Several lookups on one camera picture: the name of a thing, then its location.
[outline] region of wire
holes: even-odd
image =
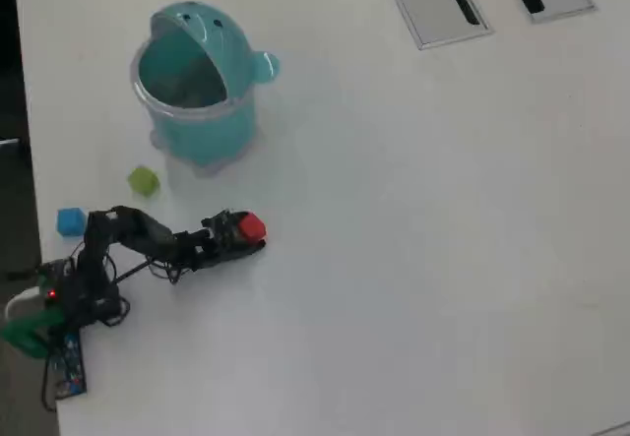
[[[111,280],[116,281],[116,279],[118,278],[118,271],[116,270],[116,263],[109,255],[109,252],[105,252],[105,259],[103,260],[103,262],[105,265],[107,263],[111,264],[111,270],[113,271],[113,278]]]
[[[73,251],[70,253],[70,255],[69,255],[68,257],[73,257],[73,256],[77,253],[77,251],[79,250],[79,248],[80,248],[81,246],[83,246],[84,244],[85,244],[85,242],[84,242],[84,241],[81,241],[79,244],[77,244],[77,247],[75,247],[75,248],[73,249]]]
[[[50,359],[52,358],[53,350],[49,350],[46,354],[46,362],[43,364],[43,378],[41,379],[41,405],[44,407],[46,411],[50,411],[51,413],[56,413],[57,408],[50,406],[48,404],[47,391],[48,391],[48,367],[50,367]]]
[[[115,278],[111,282],[113,284],[119,284],[123,280],[127,279],[128,277],[131,277],[134,274],[136,274],[137,272],[141,271],[144,267],[147,267],[150,263],[151,263],[151,261],[145,261],[142,264],[138,264],[136,267],[134,267],[133,269],[128,270],[122,276]]]
[[[125,320],[125,318],[127,318],[127,315],[131,310],[131,303],[129,303],[129,300],[127,300],[127,298],[123,296],[120,296],[119,298],[120,302],[124,305],[123,311],[120,313],[120,316],[109,321],[100,320],[102,324],[105,325],[107,328],[113,328],[114,326],[118,326],[119,324],[121,324]]]

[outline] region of table surface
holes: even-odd
[[[251,151],[167,160],[128,81],[176,0],[18,0],[44,259],[63,207],[174,230],[224,207],[261,254],[121,285],[64,436],[587,435],[630,419],[630,0],[418,51],[394,0],[200,0],[276,53]],[[142,201],[126,175],[156,172]],[[115,250],[119,270],[140,258]]]

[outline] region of plastic bin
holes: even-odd
[[[254,85],[273,80],[278,59],[252,51],[225,13],[196,2],[151,17],[151,38],[131,82],[154,123],[153,144],[199,167],[237,157],[256,130]]]

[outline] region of blue cube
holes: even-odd
[[[57,232],[64,237],[82,236],[86,215],[80,208],[64,208],[57,212]]]

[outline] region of yellow-green cube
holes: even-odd
[[[145,197],[151,197],[159,188],[159,179],[155,172],[140,165],[127,177],[131,189]]]

